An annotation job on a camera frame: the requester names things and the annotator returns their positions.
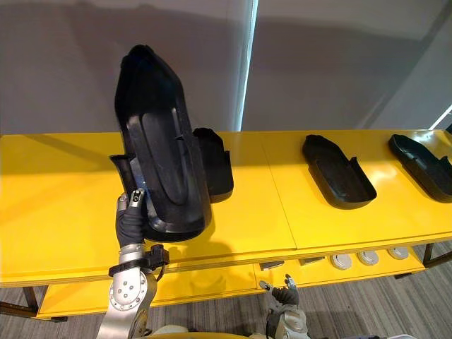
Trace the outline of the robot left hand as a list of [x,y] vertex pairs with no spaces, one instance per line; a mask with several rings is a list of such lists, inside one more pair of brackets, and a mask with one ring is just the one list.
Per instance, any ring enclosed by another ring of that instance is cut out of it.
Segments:
[[142,209],[144,198],[145,191],[136,189],[130,196],[123,193],[117,199],[115,230],[121,248],[144,243],[145,218]]

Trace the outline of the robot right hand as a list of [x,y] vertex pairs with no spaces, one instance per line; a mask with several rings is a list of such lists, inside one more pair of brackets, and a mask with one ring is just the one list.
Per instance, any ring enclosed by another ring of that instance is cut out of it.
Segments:
[[269,295],[275,300],[274,310],[283,310],[284,308],[299,306],[299,293],[294,279],[291,275],[285,274],[285,287],[274,287],[270,283],[260,280],[259,286],[261,289],[269,293]]

